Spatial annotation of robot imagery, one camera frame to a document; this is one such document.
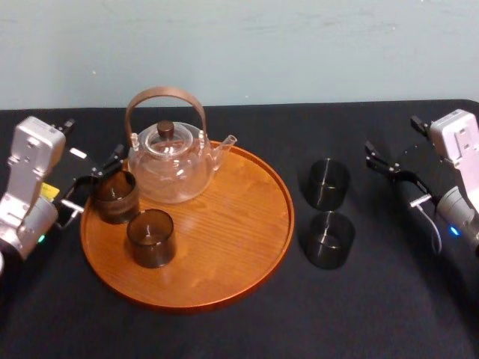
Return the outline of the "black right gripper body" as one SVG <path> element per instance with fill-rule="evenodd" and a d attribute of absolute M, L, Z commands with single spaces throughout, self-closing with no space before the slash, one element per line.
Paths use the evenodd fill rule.
<path fill-rule="evenodd" d="M 392 186 L 403 204 L 420 194 L 430 194 L 434 207 L 455 186 L 453 169 L 436 154 L 431 143 L 416 144 L 404 150 L 390 166 L 396 172 Z"/>

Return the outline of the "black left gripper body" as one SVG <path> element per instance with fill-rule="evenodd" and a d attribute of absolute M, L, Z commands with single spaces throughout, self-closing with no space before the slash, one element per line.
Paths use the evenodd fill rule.
<path fill-rule="evenodd" d="M 42 182 L 40 195 L 48 200 L 57 212 L 54 226 L 65 229 L 84 212 L 85 199 L 82 192 L 89 193 L 92 185 L 77 185 L 76 175 L 86 153 L 72 147 L 66 149 L 52 172 Z"/>

